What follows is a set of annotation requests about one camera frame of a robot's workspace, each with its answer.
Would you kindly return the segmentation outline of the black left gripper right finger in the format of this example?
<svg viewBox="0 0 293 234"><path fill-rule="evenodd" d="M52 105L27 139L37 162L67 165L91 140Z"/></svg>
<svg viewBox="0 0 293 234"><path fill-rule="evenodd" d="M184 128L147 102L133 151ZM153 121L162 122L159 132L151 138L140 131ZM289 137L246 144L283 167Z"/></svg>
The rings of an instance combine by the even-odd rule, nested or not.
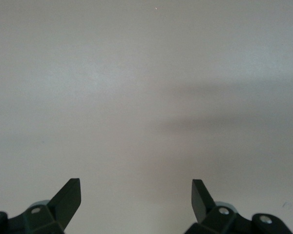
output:
<svg viewBox="0 0 293 234"><path fill-rule="evenodd" d="M231 205L216 203L200 179L191 187L191 205L197 222L187 234L291 234L290 228L272 214L257 213L248 220Z"/></svg>

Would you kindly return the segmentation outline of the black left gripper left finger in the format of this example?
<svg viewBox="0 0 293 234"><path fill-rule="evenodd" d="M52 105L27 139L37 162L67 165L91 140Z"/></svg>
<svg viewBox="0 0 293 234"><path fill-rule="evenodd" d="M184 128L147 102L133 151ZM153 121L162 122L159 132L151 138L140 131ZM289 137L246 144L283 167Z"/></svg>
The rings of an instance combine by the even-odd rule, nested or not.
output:
<svg viewBox="0 0 293 234"><path fill-rule="evenodd" d="M16 217L0 211L0 234L63 234L80 204L80 179L71 178L51 200L35 203Z"/></svg>

